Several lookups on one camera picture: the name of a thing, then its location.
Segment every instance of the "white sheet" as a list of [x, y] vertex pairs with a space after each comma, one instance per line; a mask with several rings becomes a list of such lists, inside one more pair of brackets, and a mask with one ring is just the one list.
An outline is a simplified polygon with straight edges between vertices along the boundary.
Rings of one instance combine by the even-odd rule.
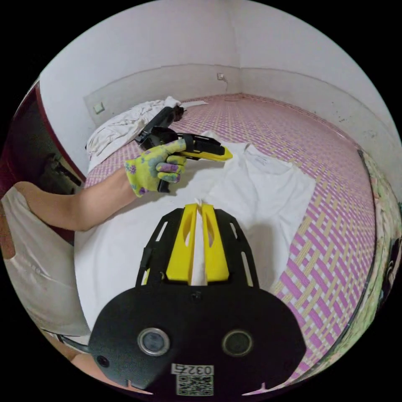
[[140, 103], [98, 127], [86, 145], [90, 159], [88, 173], [132, 141], [164, 107], [174, 108], [176, 105], [180, 105], [180, 102], [171, 96], [163, 101]]
[[73, 247], [30, 211], [15, 187], [1, 202], [15, 247], [15, 256], [4, 263], [23, 307], [44, 330], [87, 335], [90, 331], [78, 297]]
[[[260, 287], [270, 291], [275, 285], [286, 269], [315, 181], [250, 144], [223, 145], [234, 155], [224, 165], [189, 160], [175, 193], [149, 194], [99, 227], [76, 233], [77, 286], [90, 328], [112, 298], [135, 285], [143, 248], [161, 217], [194, 202], [211, 203], [236, 217], [253, 251]], [[192, 284], [205, 285], [197, 233]]]

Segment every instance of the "electrical cord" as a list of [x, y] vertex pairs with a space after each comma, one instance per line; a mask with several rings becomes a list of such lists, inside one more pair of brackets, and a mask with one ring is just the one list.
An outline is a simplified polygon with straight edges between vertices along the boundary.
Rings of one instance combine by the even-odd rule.
[[[226, 79], [226, 77], [224, 77], [223, 80], [224, 80], [224, 82], [226, 82], [225, 96], [227, 96], [227, 88], [228, 88], [228, 86], [229, 86], [229, 82], [228, 82], [228, 80]], [[239, 100], [240, 100], [240, 99], [227, 99], [227, 98], [225, 98], [225, 101], [227, 101], [227, 102], [237, 102], [237, 101], [239, 101]]]

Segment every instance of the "light switch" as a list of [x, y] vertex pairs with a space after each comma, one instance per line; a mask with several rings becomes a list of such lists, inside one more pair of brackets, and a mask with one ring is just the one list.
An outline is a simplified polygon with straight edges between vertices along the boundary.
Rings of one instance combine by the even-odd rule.
[[103, 106], [103, 103], [97, 103], [94, 107], [93, 107], [94, 111], [96, 114], [99, 114], [101, 112], [103, 112], [105, 110], [105, 107]]

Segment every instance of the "pink and beige woven mat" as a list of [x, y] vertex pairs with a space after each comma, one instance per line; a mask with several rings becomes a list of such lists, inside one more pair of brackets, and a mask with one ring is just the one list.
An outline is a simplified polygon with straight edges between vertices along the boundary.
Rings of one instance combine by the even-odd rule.
[[[171, 127], [196, 134], [214, 130], [226, 141], [252, 142], [266, 155], [295, 163], [317, 182], [275, 288], [307, 342], [292, 381], [329, 350], [362, 294], [376, 231], [370, 182], [355, 144], [314, 114], [248, 95], [232, 102], [221, 95], [203, 99], [208, 105], [189, 108]], [[86, 186], [138, 154], [134, 143], [124, 146], [89, 174]]]

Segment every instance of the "floral gardening glove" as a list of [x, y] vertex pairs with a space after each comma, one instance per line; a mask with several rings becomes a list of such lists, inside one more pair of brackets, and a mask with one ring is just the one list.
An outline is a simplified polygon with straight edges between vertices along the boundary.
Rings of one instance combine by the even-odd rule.
[[151, 148], [136, 159], [127, 160], [126, 173], [135, 195], [142, 197], [149, 191], [157, 191], [160, 180], [177, 183], [187, 159], [173, 154], [185, 150], [186, 142], [181, 138]]

